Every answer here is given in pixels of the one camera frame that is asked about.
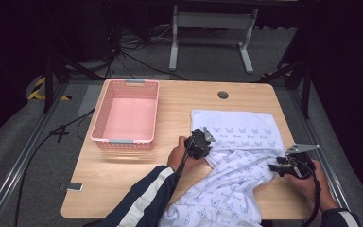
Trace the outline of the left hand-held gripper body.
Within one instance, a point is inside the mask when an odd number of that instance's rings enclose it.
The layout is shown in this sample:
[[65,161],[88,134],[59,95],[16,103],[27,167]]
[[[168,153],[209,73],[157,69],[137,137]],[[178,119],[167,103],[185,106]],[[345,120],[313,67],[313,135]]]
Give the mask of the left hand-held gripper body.
[[192,134],[184,142],[187,154],[198,160],[202,157],[206,157],[212,149],[211,144],[215,142],[214,136],[207,130],[195,129]]

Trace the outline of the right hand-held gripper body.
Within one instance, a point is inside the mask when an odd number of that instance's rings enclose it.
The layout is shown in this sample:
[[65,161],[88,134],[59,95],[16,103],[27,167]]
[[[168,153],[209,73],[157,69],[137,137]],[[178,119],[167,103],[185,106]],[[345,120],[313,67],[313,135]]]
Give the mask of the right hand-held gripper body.
[[285,151],[288,164],[280,164],[285,169],[285,174],[290,174],[298,179],[307,179],[314,172],[315,167],[307,152],[320,148],[320,145],[293,144]]

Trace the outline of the white printed towel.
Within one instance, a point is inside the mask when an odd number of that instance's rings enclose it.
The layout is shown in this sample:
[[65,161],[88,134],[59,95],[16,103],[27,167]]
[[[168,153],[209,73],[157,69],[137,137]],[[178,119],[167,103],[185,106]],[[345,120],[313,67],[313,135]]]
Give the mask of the white printed towel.
[[273,116],[194,110],[192,128],[215,138],[206,157],[212,170],[168,207],[158,227],[261,227],[253,189],[274,178],[269,167],[285,153]]

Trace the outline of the pink plastic basket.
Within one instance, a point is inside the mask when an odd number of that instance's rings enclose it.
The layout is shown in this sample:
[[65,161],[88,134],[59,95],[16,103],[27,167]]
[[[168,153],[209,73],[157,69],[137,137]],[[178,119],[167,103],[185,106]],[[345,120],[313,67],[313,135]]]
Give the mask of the pink plastic basket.
[[91,139],[101,149],[152,149],[159,91],[158,80],[107,79]]

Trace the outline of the person's left hand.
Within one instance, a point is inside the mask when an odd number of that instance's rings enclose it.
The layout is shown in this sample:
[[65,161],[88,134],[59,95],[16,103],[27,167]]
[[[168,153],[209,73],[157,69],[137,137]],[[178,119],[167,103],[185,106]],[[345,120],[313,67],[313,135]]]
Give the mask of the person's left hand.
[[[184,145],[185,140],[186,137],[180,136],[179,144],[172,149],[170,155],[168,156],[166,165],[170,166],[174,171],[177,171],[179,169],[179,166],[182,162],[182,158],[185,153],[185,145]],[[202,165],[203,161],[204,161],[203,158],[196,160],[194,158],[188,157],[187,160],[185,161],[184,169],[181,174],[182,175],[187,174],[196,166]]]

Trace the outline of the person's right hand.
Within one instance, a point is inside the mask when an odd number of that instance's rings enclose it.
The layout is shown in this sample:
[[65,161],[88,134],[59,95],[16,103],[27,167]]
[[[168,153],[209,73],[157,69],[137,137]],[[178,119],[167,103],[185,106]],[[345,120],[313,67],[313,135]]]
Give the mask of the person's right hand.
[[[333,199],[329,185],[327,182],[327,178],[323,172],[322,166],[319,161],[313,160],[313,164],[315,167],[315,174],[317,180],[320,185],[320,210],[321,212],[325,212],[330,209],[339,208],[339,205]],[[308,179],[298,179],[293,175],[285,174],[284,178],[293,185],[295,189],[300,191],[303,195],[305,195],[311,202],[315,202],[316,200],[316,185],[314,182],[314,178],[310,177]]]

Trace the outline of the black tripod stand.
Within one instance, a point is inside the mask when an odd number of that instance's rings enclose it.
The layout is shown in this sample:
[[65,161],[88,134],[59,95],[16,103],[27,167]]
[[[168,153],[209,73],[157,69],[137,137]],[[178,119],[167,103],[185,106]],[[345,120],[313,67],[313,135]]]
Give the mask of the black tripod stand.
[[72,66],[81,74],[86,75],[93,80],[104,80],[101,76],[94,73],[90,69],[82,66],[80,63],[71,60],[61,54],[50,55],[44,66],[43,75],[45,77],[45,102],[43,112],[47,113],[54,103],[54,83],[53,77],[56,77],[59,83],[67,83],[70,81],[70,73],[66,69],[66,65]]
[[287,90],[295,90],[302,83],[302,99],[301,99],[301,110],[303,116],[309,118],[309,97],[311,89],[311,70],[307,62],[294,62],[274,73],[265,73],[259,80],[258,83],[269,83],[274,79],[280,78],[287,73],[290,74],[289,78],[285,82],[285,88]]

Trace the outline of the aluminium floor rail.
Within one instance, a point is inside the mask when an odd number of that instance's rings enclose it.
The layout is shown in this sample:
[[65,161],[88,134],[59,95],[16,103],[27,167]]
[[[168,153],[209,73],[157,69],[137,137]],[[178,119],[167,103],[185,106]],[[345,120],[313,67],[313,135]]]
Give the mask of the aluminium floor rail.
[[341,153],[340,148],[330,148],[329,144],[325,143],[322,137],[319,137],[317,128],[313,125],[312,120],[306,118],[303,114],[299,95],[291,90],[288,90],[287,93],[292,102],[293,109],[299,118],[299,122],[303,127],[308,144],[318,146],[314,150],[309,151],[309,156],[320,161],[326,174],[333,199],[339,206],[351,211],[351,202],[347,197],[344,183],[340,179],[341,171],[345,170],[348,165],[346,157]]
[[27,162],[31,159],[32,153],[36,150],[38,143],[41,141],[43,130],[48,122],[49,117],[61,101],[61,97],[67,89],[67,84],[58,84],[53,93],[50,107],[45,113],[40,115],[32,133],[28,137],[25,146],[19,154],[16,162],[12,166],[9,174],[0,188],[0,214],[12,195],[17,183],[21,180],[26,169]]

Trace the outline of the grey metal desk frame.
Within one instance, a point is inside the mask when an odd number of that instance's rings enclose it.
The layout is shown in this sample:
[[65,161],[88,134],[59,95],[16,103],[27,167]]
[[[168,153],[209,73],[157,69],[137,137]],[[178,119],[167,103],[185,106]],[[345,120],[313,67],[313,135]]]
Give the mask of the grey metal desk frame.
[[210,13],[210,12],[185,12],[179,11],[178,6],[173,7],[172,16],[172,45],[168,69],[175,71],[178,61],[178,29],[184,28],[215,28],[237,29],[246,32],[243,41],[238,43],[240,56],[248,74],[253,73],[253,66],[248,52],[251,34],[254,30],[258,10],[254,9],[248,14]]

